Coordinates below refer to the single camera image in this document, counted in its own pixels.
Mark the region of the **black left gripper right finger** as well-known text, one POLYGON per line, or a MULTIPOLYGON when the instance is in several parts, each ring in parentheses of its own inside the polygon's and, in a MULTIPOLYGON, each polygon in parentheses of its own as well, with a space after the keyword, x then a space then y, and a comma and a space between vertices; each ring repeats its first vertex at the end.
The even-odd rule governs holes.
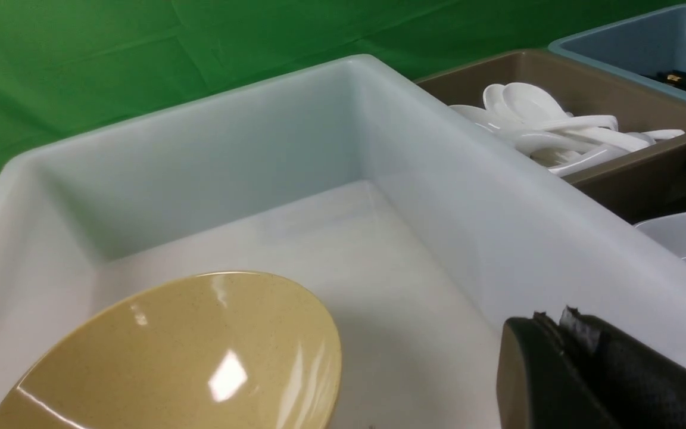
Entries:
POLYGON ((624 428, 686 428, 686 368, 594 315, 559 320, 587 386, 624 428))

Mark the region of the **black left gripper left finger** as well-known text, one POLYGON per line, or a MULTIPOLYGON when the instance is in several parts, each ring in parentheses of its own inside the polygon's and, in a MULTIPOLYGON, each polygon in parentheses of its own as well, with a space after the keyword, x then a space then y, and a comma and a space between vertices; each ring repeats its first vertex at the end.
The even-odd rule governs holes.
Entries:
POLYGON ((581 354, 536 312, 504 321, 496 377, 502 428, 620 428, 579 368, 581 354))

